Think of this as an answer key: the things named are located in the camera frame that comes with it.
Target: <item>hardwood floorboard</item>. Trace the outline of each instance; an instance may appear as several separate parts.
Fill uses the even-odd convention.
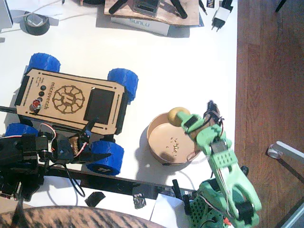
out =
[[[276,227],[304,196],[304,165],[266,156],[278,140],[304,152],[304,3],[287,0],[275,13],[278,3],[238,1],[235,151],[262,202],[261,228]]]

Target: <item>yellow ball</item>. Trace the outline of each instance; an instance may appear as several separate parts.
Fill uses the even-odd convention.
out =
[[[181,119],[179,119],[179,117],[177,116],[178,112],[184,112],[184,113],[190,115],[190,112],[186,108],[183,108],[183,107],[176,107],[176,108],[171,109],[168,112],[168,121],[169,121],[169,123],[171,123],[173,126],[176,126],[176,127],[180,127],[181,122],[182,122]]]

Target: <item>power adapter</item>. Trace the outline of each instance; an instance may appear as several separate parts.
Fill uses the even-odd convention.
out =
[[[218,28],[217,31],[224,26],[226,20],[232,11],[233,7],[231,6],[232,0],[223,0],[222,5],[219,6],[218,10],[215,12],[212,19],[212,29],[214,27]]]

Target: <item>blue wheel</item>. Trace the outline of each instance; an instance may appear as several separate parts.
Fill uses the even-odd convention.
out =
[[[120,173],[120,168],[123,163],[124,149],[114,142],[96,141],[91,145],[92,153],[111,153],[112,155],[86,165],[87,168],[93,172],[104,175],[117,175]]]
[[[128,102],[134,100],[138,84],[138,77],[134,72],[123,68],[116,68],[109,72],[108,80],[117,82],[127,89]]]
[[[5,132],[5,136],[23,134],[35,134],[36,136],[38,136],[38,131],[31,126],[22,123],[11,123],[10,125],[8,125]]]
[[[41,70],[59,72],[60,65],[60,62],[51,55],[45,53],[35,53],[30,58],[28,71],[32,68],[36,68]]]

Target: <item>roll of black tape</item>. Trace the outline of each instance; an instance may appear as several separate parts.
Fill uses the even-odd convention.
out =
[[[24,15],[25,28],[29,34],[34,36],[40,36],[48,31],[48,17],[29,12],[25,12]]]

